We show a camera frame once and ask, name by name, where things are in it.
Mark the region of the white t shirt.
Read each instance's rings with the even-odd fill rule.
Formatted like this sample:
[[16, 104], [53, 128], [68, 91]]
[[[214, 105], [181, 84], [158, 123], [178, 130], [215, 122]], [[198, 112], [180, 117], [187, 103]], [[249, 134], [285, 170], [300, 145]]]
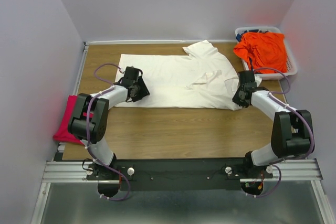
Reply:
[[228, 58], [207, 40], [183, 50], [185, 56], [122, 54], [119, 66], [141, 69], [150, 95], [118, 106], [239, 110], [233, 102], [238, 74]]

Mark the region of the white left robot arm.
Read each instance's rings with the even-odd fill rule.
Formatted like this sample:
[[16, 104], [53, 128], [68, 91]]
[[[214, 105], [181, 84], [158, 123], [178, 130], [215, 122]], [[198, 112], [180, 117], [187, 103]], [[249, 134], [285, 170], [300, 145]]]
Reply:
[[68, 132], [84, 144], [104, 179], [112, 179], [117, 171], [113, 164], [116, 155], [105, 139], [109, 110], [120, 103], [138, 102], [149, 95], [143, 71], [134, 67], [126, 67], [122, 77], [105, 90], [77, 95]]

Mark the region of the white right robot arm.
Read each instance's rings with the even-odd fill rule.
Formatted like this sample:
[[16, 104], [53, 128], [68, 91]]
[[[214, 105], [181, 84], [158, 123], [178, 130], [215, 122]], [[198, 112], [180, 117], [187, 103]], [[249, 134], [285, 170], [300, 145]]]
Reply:
[[245, 154], [242, 173], [252, 178], [261, 168], [284, 159], [308, 157], [315, 147], [311, 113], [297, 110], [280, 101], [268, 89], [259, 87], [252, 70], [239, 72], [238, 78], [233, 102], [242, 108], [258, 108], [273, 121], [270, 143]]

